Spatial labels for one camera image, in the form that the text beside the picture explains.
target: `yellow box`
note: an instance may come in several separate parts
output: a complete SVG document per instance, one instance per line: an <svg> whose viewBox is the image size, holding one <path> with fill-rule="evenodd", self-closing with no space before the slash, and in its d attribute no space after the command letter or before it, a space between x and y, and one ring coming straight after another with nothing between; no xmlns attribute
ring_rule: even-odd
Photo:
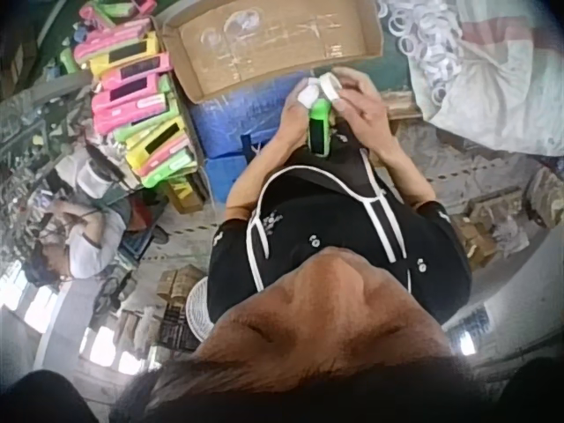
<svg viewBox="0 0 564 423"><path fill-rule="evenodd" d="M140 42L94 57L90 61L90 71L92 71L95 77L99 77L105 71L156 55L157 53L159 53L159 40L157 39L157 34L152 31Z"/></svg>
<svg viewBox="0 0 564 423"><path fill-rule="evenodd" d="M178 137L184 132L186 123L181 116L166 121L159 125L156 130L139 141L125 156L133 170L141 168L161 145L172 137Z"/></svg>

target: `hand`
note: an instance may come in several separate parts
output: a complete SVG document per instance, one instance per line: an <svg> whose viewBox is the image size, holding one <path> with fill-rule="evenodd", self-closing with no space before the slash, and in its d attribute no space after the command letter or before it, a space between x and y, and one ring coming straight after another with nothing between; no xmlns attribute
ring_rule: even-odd
<svg viewBox="0 0 564 423"><path fill-rule="evenodd" d="M368 75L344 67L334 68L333 73L343 85L338 93L341 99L333 101L333 107L351 125L356 138L384 163L401 153L391 134L386 106Z"/></svg>
<svg viewBox="0 0 564 423"><path fill-rule="evenodd" d="M308 86L308 80L303 79L288 95L282 110L280 127L275 139L288 145L293 152L306 143L309 128L309 112L298 102L298 95Z"/></svg>

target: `hair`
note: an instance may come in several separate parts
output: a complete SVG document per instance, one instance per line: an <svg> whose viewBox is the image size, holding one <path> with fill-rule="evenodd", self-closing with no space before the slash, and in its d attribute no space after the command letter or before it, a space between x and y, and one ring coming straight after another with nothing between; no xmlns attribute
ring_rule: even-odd
<svg viewBox="0 0 564 423"><path fill-rule="evenodd" d="M35 243L29 260L22 265L22 270L27 282L38 287L52 285L61 280L61 275L57 271L49 269L48 259L43 254L43 245L40 242Z"/></svg>
<svg viewBox="0 0 564 423"><path fill-rule="evenodd" d="M490 408L456 358L375 365L353 375L319 374L269 392L241 386L240 365L187 361L140 375L110 421L470 421Z"/></svg>

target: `cardboard carton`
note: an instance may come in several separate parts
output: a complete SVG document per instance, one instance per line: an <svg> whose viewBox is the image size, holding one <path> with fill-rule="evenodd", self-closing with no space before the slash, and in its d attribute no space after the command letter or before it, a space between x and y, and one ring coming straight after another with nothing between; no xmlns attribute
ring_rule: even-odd
<svg viewBox="0 0 564 423"><path fill-rule="evenodd" d="M162 33L195 103L292 71L381 56L383 44L373 0L206 0Z"/></svg>

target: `finger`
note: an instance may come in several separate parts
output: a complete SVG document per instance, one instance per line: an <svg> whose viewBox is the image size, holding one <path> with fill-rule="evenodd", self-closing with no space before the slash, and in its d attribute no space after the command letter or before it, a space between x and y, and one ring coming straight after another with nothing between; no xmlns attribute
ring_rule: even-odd
<svg viewBox="0 0 564 423"><path fill-rule="evenodd" d="M338 77L338 80L341 82L341 85L346 88L352 88L355 90L359 89L359 83L349 77Z"/></svg>
<svg viewBox="0 0 564 423"><path fill-rule="evenodd" d="M360 116L359 112L354 108L354 106L345 99L338 99L333 101L333 108L338 111L338 113L345 118L347 122L351 125L353 129L360 129L362 125L366 125L366 122Z"/></svg>
<svg viewBox="0 0 564 423"><path fill-rule="evenodd" d="M374 99L366 96L363 93L359 93L355 90L341 90L338 92L338 95L344 99L349 101L352 105L358 108L362 113L366 116L378 116L381 111L380 106Z"/></svg>
<svg viewBox="0 0 564 423"><path fill-rule="evenodd" d="M297 86L293 88L293 90L288 94L286 98L286 104L290 104L290 102L296 101L298 99L298 95L300 95L301 91L308 86L308 79L302 79Z"/></svg>
<svg viewBox="0 0 564 423"><path fill-rule="evenodd" d="M335 73L335 75L337 75L339 79L348 78L352 81L355 81L359 90L367 96L372 97L374 100L381 99L380 93L366 73L362 73L359 70L339 66L333 68L333 73Z"/></svg>

